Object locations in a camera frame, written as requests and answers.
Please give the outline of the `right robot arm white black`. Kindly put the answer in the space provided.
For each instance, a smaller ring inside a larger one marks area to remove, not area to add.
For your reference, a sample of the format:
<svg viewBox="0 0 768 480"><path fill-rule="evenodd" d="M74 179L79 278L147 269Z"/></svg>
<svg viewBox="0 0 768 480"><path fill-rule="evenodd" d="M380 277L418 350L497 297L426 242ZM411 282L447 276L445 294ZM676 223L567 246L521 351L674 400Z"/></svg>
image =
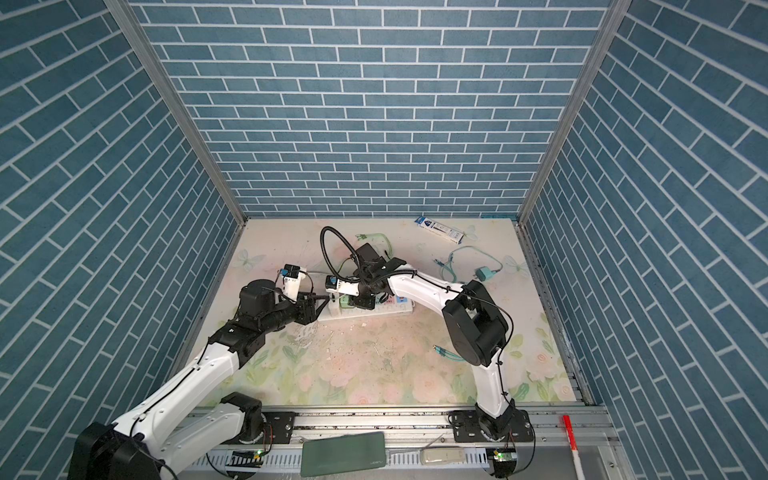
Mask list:
<svg viewBox="0 0 768 480"><path fill-rule="evenodd" d="M339 286L358 308L372 310L386 294L403 297L445 322L454 350L472 366L476 407L496 420L511 414L513 401L503 388L500 357L513 323L478 281L451 283L423 274L399 258L385 259L369 244L351 254L355 269Z"/></svg>

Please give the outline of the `white power strip coloured sockets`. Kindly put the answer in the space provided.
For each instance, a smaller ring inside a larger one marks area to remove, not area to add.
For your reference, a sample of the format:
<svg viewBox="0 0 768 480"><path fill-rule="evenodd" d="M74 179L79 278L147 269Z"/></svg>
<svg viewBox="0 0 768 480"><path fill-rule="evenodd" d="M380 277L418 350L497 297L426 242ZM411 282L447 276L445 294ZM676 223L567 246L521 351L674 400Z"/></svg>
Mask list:
<svg viewBox="0 0 768 480"><path fill-rule="evenodd" d="M404 297L389 297L384 302L376 301L373 310L358 308L352 310L341 310L338 303L339 297L330 301L320 314L320 322L333 320L351 320L357 318L367 318L371 316L410 314L413 312L414 303Z"/></svg>

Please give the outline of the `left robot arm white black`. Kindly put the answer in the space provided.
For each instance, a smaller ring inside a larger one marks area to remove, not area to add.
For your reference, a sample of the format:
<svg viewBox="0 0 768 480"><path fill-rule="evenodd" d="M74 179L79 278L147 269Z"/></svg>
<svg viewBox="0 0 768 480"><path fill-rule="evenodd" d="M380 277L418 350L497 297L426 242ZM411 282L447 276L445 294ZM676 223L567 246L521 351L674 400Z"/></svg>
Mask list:
<svg viewBox="0 0 768 480"><path fill-rule="evenodd" d="M94 422L78 436L69 478L175 479L222 443L269 449L274 429L261 401L239 392L224 396L195 423L179 425L255 356L268 334L291 323L316 321L329 300L302 291L287 297L266 279L247 284L233 318L209 337L186 367L130 411L109 424Z"/></svg>

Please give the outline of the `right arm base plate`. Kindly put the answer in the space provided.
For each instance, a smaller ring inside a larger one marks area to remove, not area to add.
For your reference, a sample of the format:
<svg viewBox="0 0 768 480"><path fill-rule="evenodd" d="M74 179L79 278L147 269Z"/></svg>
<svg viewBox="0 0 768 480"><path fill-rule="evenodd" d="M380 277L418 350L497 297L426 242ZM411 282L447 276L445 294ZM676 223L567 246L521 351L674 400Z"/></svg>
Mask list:
<svg viewBox="0 0 768 480"><path fill-rule="evenodd" d="M456 443L532 442L534 428L528 412L508 407L499 417L491 417L481 409L454 410L448 413Z"/></svg>

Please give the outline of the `green charger plug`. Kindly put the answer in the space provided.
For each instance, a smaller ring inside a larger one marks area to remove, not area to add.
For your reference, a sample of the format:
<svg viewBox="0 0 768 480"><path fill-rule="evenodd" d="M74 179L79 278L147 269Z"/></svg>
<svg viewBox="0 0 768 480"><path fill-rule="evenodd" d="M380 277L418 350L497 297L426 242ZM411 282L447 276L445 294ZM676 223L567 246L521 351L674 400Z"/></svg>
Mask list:
<svg viewBox="0 0 768 480"><path fill-rule="evenodd" d="M340 295L338 303L341 310L352 310L356 308L353 299L349 295Z"/></svg>

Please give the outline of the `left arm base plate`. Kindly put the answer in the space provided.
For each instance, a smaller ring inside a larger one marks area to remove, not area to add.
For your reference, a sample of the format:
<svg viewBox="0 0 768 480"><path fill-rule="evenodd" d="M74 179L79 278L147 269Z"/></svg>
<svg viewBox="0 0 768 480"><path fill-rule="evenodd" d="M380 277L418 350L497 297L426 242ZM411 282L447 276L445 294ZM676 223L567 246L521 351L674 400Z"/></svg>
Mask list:
<svg viewBox="0 0 768 480"><path fill-rule="evenodd" d="M293 411L266 411L261 414L256 443L264 446L287 445L291 442L297 414Z"/></svg>

